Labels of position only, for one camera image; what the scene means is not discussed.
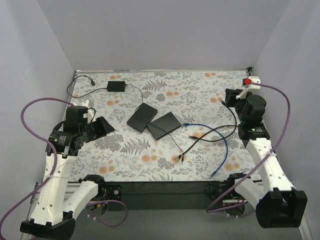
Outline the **black network switch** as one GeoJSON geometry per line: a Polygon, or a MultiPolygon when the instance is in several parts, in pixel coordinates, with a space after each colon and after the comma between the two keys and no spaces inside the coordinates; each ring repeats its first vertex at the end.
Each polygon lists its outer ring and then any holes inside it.
{"type": "Polygon", "coordinates": [[[156,141],[180,127],[181,123],[172,112],[159,117],[147,125],[147,129],[156,141]]]}
{"type": "Polygon", "coordinates": [[[127,125],[139,133],[142,133],[153,120],[158,110],[146,103],[142,103],[135,113],[127,121],[127,125]]]}

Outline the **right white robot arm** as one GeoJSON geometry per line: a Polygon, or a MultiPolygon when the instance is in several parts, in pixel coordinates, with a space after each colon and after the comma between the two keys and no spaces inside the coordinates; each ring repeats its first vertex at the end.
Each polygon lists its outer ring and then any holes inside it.
{"type": "Polygon", "coordinates": [[[225,105],[235,109],[239,118],[238,135],[261,177],[260,188],[251,178],[239,178],[235,192],[254,208],[262,228],[298,228],[307,205],[307,195],[296,190],[282,170],[273,151],[270,135],[263,123],[266,101],[241,89],[226,89],[225,105]]]}

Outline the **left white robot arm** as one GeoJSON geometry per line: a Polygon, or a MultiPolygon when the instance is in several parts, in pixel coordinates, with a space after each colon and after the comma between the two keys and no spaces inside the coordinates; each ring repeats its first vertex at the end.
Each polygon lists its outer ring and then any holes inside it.
{"type": "Polygon", "coordinates": [[[46,147],[46,184],[40,189],[36,206],[20,231],[50,240],[69,240],[75,230],[76,219],[92,199],[102,199],[106,193],[105,180],[89,174],[80,187],[65,200],[68,179],[79,150],[114,132],[104,117],[95,117],[95,110],[87,106],[69,106],[65,120],[52,130],[46,147]]]}

